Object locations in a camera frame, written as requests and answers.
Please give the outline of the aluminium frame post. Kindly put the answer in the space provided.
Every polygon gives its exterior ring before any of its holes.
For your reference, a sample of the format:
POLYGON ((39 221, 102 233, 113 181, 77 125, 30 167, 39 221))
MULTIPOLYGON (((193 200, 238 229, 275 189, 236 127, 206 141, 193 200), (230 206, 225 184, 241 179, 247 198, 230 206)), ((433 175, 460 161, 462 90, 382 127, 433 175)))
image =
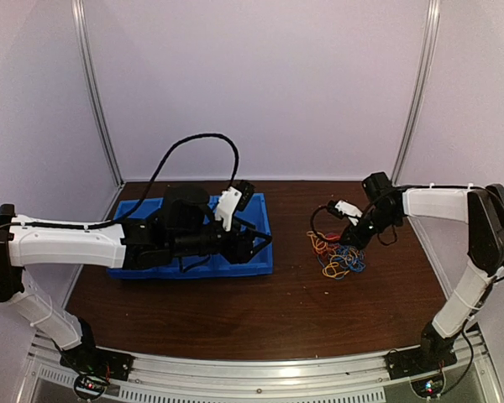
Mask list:
POLYGON ((411 148, 411 143, 416 133, 419 114, 423 106, 428 77, 432 69, 433 57, 436 50, 438 30, 440 25, 439 0, 429 0, 428 10, 423 28, 423 39, 419 62, 417 67, 416 79, 412 91, 412 98, 407 112, 407 119, 402 133, 395 164, 391 173, 391 179, 395 184, 400 182, 404 166, 411 148))
POLYGON ((111 173, 113 184, 116 187, 121 187, 124 184, 124 181, 121 171, 118 167, 117 157, 113 148, 110 134, 108 132, 108 124, 97 84, 97 75, 92 58, 87 27, 85 2, 82 0, 72 0, 71 11, 81 57, 81 66, 87 86, 88 100, 92 108, 92 114, 96 124, 97 134, 102 144, 102 151, 108 163, 108 168, 111 173))

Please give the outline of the blue plastic bin middle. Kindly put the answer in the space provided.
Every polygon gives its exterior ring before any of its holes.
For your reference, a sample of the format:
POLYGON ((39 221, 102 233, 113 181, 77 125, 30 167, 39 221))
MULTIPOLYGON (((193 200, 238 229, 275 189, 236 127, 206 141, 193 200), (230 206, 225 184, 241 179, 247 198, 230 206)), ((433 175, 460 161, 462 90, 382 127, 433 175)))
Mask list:
POLYGON ((210 196, 167 193, 157 223, 163 230, 162 262, 153 271, 159 279, 196 279, 208 276, 218 246, 218 228, 209 206, 210 196))

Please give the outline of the circuit board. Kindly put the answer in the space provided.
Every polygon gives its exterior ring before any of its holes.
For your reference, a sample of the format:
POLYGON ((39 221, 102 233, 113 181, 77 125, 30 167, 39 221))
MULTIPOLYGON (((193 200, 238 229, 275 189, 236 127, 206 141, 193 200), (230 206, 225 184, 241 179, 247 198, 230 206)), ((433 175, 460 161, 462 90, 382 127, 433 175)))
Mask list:
POLYGON ((412 391, 416 396, 422 399, 432 399, 439 396, 445 386, 445 380, 442 375, 434 375, 411 381, 412 391))
POLYGON ((106 380, 86 375, 78 375, 73 383, 74 392, 79 398, 84 400, 93 400, 101 397, 107 388, 108 382, 106 380))

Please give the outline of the left aluminium frame post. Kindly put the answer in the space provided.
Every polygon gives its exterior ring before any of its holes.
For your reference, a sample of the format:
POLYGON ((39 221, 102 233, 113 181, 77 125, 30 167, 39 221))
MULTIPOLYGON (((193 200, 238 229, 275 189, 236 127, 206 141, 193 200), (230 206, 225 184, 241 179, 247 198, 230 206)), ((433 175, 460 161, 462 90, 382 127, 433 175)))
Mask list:
POLYGON ((87 27, 85 2, 82 0, 72 0, 71 11, 81 57, 81 66, 87 86, 88 100, 92 108, 92 114, 96 124, 97 134, 102 144, 102 151, 108 163, 108 168, 111 173, 113 184, 116 187, 121 187, 124 184, 124 181, 121 171, 118 167, 117 157, 113 148, 110 134, 108 132, 108 124, 97 84, 97 75, 92 58, 87 27))

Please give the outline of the right circuit board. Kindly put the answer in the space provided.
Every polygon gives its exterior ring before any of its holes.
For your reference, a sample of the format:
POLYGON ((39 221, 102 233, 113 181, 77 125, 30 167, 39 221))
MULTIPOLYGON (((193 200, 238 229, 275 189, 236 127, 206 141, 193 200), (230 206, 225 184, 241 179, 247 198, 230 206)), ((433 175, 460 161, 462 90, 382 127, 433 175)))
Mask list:
POLYGON ((416 396, 422 399, 432 399, 439 396, 445 386, 445 380, 442 375, 434 375, 411 381, 412 391, 416 396))

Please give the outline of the blue plastic bin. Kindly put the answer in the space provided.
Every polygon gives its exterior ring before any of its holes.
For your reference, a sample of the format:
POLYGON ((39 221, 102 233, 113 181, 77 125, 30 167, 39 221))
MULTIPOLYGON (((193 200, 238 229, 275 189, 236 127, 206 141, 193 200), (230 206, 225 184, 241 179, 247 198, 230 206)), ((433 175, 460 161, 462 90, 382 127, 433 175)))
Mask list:
POLYGON ((163 230, 162 262, 153 271, 159 279, 196 279, 208 276, 218 246, 218 228, 209 206, 210 196, 167 193, 157 223, 163 230))
MULTIPOLYGON (((115 217, 121 217, 124 213, 131 210, 137 200, 124 200, 118 204, 115 217)), ((147 218, 152 212, 162 207, 163 198, 148 198, 143 201, 142 205, 136 210, 130 218, 147 218)), ((173 259, 171 264, 149 268, 147 270, 124 270, 124 269, 107 269, 107 274, 115 280, 150 280, 150 279, 166 279, 170 273, 176 273, 179 269, 178 261, 173 259)))
MULTIPOLYGON (((257 231, 271 235, 263 193, 255 193, 244 211, 236 212, 235 216, 254 224, 257 231)), ((209 269, 212 272, 212 277, 217 278, 271 275, 273 273, 273 245, 270 243, 245 264, 230 264, 220 254, 214 255, 209 260, 209 269)))

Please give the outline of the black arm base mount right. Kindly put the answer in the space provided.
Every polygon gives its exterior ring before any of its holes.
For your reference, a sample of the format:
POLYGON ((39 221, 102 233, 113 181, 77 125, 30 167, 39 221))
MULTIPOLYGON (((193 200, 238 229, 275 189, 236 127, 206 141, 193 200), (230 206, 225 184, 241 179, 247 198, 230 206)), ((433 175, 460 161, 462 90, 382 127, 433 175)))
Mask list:
POLYGON ((390 379, 401 379, 439 371, 445 366, 458 362, 454 353, 446 353, 438 359, 426 358, 420 347, 406 350, 392 349, 384 356, 384 359, 390 379))

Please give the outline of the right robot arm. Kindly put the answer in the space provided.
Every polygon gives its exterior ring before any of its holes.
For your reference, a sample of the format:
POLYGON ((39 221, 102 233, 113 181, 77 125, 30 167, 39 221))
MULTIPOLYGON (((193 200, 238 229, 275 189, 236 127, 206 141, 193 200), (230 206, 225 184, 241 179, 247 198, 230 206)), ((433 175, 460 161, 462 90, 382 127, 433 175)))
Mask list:
POLYGON ((384 172, 362 182, 369 204, 359 209, 346 201, 332 201, 328 208, 349 225, 341 233, 343 245, 363 250, 371 239, 404 218, 435 218, 462 222, 467 228, 467 264, 444 306, 422 331, 414 352, 415 365, 433 369, 451 349, 464 325, 484 305, 504 269, 504 186, 405 185, 395 186, 384 172))

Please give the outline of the right aluminium frame post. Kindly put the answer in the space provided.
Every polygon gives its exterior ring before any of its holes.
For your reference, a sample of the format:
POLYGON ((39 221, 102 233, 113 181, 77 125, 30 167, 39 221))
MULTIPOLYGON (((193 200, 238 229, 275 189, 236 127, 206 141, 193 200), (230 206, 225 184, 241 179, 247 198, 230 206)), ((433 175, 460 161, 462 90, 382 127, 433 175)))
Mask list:
POLYGON ((432 69, 433 57, 436 50, 438 30, 440 25, 439 0, 429 0, 428 10, 423 28, 423 39, 419 62, 417 67, 416 79, 412 91, 412 98, 407 112, 407 119, 402 133, 395 164, 391 173, 391 179, 395 184, 400 182, 404 166, 411 148, 411 143, 416 133, 419 114, 423 106, 428 77, 432 69))

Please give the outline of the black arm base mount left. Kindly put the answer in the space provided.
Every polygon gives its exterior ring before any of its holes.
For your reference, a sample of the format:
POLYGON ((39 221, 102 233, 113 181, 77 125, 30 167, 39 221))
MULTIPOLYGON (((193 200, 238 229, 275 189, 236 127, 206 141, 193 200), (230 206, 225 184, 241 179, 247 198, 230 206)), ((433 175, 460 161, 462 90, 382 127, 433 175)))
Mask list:
POLYGON ((60 352, 60 365, 72 369, 77 374, 91 375, 103 380, 129 379, 134 357, 128 353, 118 353, 97 348, 90 353, 60 352))

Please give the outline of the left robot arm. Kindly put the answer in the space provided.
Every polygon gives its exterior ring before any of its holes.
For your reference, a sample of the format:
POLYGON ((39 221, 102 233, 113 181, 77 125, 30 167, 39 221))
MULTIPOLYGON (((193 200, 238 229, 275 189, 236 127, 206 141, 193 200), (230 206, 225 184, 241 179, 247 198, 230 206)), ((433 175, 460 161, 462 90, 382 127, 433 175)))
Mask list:
POLYGON ((221 255, 247 264, 272 242, 269 233, 237 217, 249 205, 247 181, 223 191, 215 205, 199 186, 171 187, 146 217, 138 200, 122 216, 106 222, 56 222, 18 215, 0 206, 0 303, 12 304, 31 327, 44 332, 58 351, 87 373, 104 364, 91 328, 56 308, 25 268, 32 264, 91 264, 109 269, 149 270, 173 260, 221 255))

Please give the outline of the blue plastic bin left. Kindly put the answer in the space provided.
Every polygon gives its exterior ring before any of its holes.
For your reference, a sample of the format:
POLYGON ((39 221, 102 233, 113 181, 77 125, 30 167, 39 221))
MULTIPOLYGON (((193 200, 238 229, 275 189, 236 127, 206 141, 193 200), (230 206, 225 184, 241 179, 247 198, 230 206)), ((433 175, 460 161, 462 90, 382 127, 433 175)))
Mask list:
MULTIPOLYGON (((115 217, 121 217, 124 213, 131 210, 137 200, 124 200, 118 204, 115 217)), ((162 207, 163 198, 148 198, 143 201, 142 205, 136 210, 130 218, 147 218, 152 212, 162 207)), ((171 264, 149 268, 147 270, 124 270, 124 269, 107 269, 107 274, 115 280, 150 280, 150 279, 166 279, 170 273, 176 273, 179 269, 178 261, 173 259, 171 264)))

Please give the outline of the left circuit board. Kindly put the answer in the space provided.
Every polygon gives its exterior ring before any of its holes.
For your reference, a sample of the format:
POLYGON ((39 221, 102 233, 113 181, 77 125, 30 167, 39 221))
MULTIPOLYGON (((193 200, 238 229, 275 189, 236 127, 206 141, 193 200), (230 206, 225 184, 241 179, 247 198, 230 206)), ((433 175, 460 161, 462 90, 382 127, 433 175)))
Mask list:
POLYGON ((84 400, 93 400, 101 397, 107 388, 108 382, 106 380, 86 375, 78 375, 73 383, 74 392, 79 398, 84 400))

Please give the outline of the blue plastic bin right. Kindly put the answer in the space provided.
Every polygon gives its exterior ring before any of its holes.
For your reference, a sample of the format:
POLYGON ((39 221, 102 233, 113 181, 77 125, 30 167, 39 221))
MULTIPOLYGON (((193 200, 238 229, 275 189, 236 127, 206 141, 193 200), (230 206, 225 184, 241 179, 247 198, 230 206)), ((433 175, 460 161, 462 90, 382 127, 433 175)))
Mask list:
MULTIPOLYGON (((254 224, 257 231, 271 235, 263 193, 255 193, 244 211, 236 212, 235 216, 254 224)), ((209 260, 209 269, 212 272, 212 277, 217 278, 271 275, 273 273, 273 245, 270 243, 245 264, 230 264, 220 254, 214 255, 209 260)))

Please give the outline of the aluminium front rail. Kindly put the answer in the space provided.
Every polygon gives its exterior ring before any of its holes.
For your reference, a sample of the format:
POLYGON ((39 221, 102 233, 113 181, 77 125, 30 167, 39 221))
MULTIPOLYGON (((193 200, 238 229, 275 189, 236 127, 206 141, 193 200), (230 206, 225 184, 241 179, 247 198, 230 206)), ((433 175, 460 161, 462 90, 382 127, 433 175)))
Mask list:
MULTIPOLYGON (((468 332, 474 349, 470 371, 440 399, 415 389, 440 370, 393 379, 388 352, 274 361, 179 359, 131 353, 127 380, 113 379, 94 402, 504 402, 496 371, 479 331, 468 332)), ((443 369, 448 389, 466 370, 470 350, 455 342, 457 363, 443 369)), ((60 365, 53 343, 36 333, 13 402, 82 402, 72 389, 76 373, 60 365)))

